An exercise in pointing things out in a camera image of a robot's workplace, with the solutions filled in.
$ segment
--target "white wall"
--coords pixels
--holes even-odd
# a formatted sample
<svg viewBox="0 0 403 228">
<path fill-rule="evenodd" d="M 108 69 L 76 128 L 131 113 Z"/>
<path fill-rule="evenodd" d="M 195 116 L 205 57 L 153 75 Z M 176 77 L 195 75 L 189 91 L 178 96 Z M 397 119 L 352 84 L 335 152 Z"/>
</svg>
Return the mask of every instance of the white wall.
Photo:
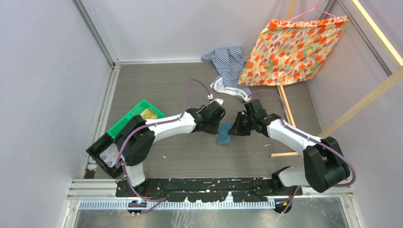
<svg viewBox="0 0 403 228">
<path fill-rule="evenodd" d="M 5 0 L 0 21 L 0 227 L 55 228 L 110 67 L 70 0 Z"/>
<path fill-rule="evenodd" d="M 334 13 L 342 13 L 341 8 L 337 7 Z M 387 33 L 388 27 L 379 26 Z M 317 76 L 308 82 L 322 129 L 386 78 L 350 25 Z M 364 227 L 401 227 L 402 94 L 401 82 L 331 135 L 357 171 L 352 189 Z"/>
<path fill-rule="evenodd" d="M 87 0 L 121 62 L 196 60 L 232 45 L 249 57 L 271 19 L 284 19 L 291 0 Z M 315 6 L 300 0 L 294 15 Z M 319 18 L 311 12 L 301 20 Z"/>
</svg>

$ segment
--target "blue sponge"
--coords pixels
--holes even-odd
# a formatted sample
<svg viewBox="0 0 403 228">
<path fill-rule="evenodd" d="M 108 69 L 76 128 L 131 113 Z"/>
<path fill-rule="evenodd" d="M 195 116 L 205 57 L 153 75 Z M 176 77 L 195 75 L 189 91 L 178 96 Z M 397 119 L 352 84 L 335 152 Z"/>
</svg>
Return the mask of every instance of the blue sponge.
<svg viewBox="0 0 403 228">
<path fill-rule="evenodd" d="M 232 122 L 225 122 L 220 124 L 218 134 L 216 134 L 217 144 L 219 146 L 225 146 L 230 144 L 231 135 L 228 134 L 228 131 L 231 129 L 231 127 Z"/>
</svg>

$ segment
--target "blue object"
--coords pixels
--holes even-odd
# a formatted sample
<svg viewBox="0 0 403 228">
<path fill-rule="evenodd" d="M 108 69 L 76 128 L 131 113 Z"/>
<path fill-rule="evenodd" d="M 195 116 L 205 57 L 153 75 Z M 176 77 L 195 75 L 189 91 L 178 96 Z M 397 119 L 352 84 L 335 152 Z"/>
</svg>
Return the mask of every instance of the blue object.
<svg viewBox="0 0 403 228">
<path fill-rule="evenodd" d="M 245 66 L 242 49 L 239 46 L 214 50 L 201 58 L 204 62 L 212 62 L 218 71 L 218 77 L 211 88 L 219 93 L 226 93 L 248 100 L 252 94 L 247 86 L 238 83 Z"/>
<path fill-rule="evenodd" d="M 229 145 L 231 142 L 231 135 L 228 134 L 228 131 L 232 127 L 232 122 L 225 122 L 220 124 L 217 137 L 217 144 L 219 146 Z"/>
</svg>

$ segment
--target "blue cloth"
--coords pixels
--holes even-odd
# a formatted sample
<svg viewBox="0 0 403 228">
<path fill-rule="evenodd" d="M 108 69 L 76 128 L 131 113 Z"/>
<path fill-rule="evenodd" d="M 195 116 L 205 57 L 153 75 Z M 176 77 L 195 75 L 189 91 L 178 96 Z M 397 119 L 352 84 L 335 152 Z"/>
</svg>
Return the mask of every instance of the blue cloth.
<svg viewBox="0 0 403 228">
<path fill-rule="evenodd" d="M 219 76 L 210 85 L 219 93 L 237 96 L 248 101 L 251 90 L 247 86 L 239 85 L 238 81 L 244 69 L 245 60 L 239 46 L 214 50 L 201 58 L 204 62 L 212 62 Z"/>
</svg>

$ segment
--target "wooden frame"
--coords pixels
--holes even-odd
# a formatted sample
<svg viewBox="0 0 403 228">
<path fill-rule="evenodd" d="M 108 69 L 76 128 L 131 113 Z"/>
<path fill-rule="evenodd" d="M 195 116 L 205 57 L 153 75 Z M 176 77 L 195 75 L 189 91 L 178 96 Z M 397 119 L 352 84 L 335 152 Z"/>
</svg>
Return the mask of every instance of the wooden frame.
<svg viewBox="0 0 403 228">
<path fill-rule="evenodd" d="M 286 20 L 291 17 L 292 12 L 294 11 L 295 5 L 298 0 L 292 0 L 290 6 L 288 8 L 286 14 Z M 396 72 L 390 75 L 386 80 L 384 80 L 380 85 L 378 85 L 375 89 L 369 92 L 366 96 L 364 96 L 360 101 L 358 101 L 353 107 L 351 107 L 347 112 L 345 112 L 341 117 L 339 117 L 332 125 L 326 128 L 319 137 L 325 138 L 328 137 L 331 133 L 353 118 L 357 113 L 362 111 L 365 107 L 367 107 L 370 103 L 378 99 L 381 95 L 386 93 L 393 86 L 398 84 L 403 80 L 403 58 L 399 55 L 393 45 L 389 42 L 383 32 L 379 29 L 379 27 L 375 24 L 374 20 L 369 16 L 363 6 L 360 4 L 358 0 L 348 0 L 349 3 L 354 7 L 354 10 L 360 15 L 363 21 L 366 23 L 368 28 L 370 29 L 373 36 L 377 39 L 377 41 L 381 44 L 384 51 L 387 53 L 389 58 L 392 60 L 394 65 L 398 68 Z M 285 94 L 284 88 L 282 85 L 278 86 L 278 91 L 280 93 L 281 98 L 283 98 L 286 104 L 286 116 L 287 121 L 295 126 L 294 118 L 292 116 L 290 107 L 288 105 L 287 96 Z M 278 157 L 289 157 L 289 156 L 298 156 L 296 152 L 285 152 L 285 153 L 273 153 L 270 155 L 270 158 L 278 158 Z"/>
</svg>

